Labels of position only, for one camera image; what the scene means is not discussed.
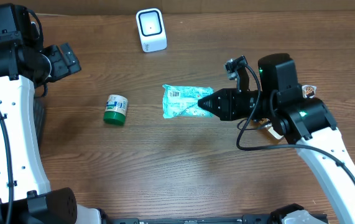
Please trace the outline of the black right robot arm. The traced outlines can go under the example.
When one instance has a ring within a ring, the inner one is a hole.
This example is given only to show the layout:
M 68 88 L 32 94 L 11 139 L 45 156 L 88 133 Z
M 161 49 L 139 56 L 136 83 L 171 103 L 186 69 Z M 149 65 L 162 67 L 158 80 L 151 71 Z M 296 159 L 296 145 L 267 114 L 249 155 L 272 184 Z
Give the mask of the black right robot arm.
M 262 57 L 256 73 L 245 56 L 228 60 L 225 70 L 236 88 L 223 88 L 198 100 L 222 121 L 268 119 L 286 144 L 236 146 L 242 151 L 295 149 L 315 175 L 341 223 L 355 223 L 355 165 L 338 124 L 323 101 L 308 96 L 298 82 L 294 60 L 279 53 Z

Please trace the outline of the teal snack packet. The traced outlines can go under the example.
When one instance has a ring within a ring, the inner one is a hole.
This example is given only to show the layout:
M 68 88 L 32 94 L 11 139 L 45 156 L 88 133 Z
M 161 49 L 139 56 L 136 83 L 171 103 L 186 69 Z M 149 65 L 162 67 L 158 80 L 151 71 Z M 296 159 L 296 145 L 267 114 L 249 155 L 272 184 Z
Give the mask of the teal snack packet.
M 180 116 L 209 118 L 213 115 L 201 109 L 198 101 L 214 93 L 211 87 L 162 85 L 164 96 L 162 99 L 163 117 L 165 119 Z

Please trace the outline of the beige brown bag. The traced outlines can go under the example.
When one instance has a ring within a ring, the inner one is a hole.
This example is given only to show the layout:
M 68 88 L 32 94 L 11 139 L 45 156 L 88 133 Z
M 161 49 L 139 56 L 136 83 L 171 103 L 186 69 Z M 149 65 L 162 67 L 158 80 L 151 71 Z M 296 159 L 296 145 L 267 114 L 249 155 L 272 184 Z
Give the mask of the beige brown bag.
M 316 94 L 316 86 L 314 85 L 303 85 L 302 86 L 302 93 L 304 98 L 313 98 Z M 280 141 L 283 136 L 279 135 L 274 128 L 272 127 L 272 123 L 269 119 L 263 118 L 261 120 L 255 121 L 257 125 L 254 129 L 255 130 L 266 130 L 270 136 L 275 138 L 276 140 Z

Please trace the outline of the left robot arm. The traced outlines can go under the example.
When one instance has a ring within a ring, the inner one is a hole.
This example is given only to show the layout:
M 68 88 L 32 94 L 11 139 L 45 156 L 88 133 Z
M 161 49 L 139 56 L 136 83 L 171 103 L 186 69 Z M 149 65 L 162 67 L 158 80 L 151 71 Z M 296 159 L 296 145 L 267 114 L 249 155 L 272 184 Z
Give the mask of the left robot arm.
M 32 10 L 0 5 L 0 223 L 106 222 L 72 189 L 51 189 L 39 154 L 35 90 L 80 70 L 68 44 L 44 46 Z

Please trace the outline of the green lid white jar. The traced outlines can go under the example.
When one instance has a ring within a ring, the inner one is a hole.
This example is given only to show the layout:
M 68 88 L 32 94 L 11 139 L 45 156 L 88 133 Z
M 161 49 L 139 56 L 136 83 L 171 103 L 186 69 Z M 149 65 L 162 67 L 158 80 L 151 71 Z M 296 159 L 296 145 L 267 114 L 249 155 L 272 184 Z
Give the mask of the green lid white jar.
M 128 99 L 121 95 L 109 95 L 106 102 L 103 121 L 123 126 L 126 121 Z

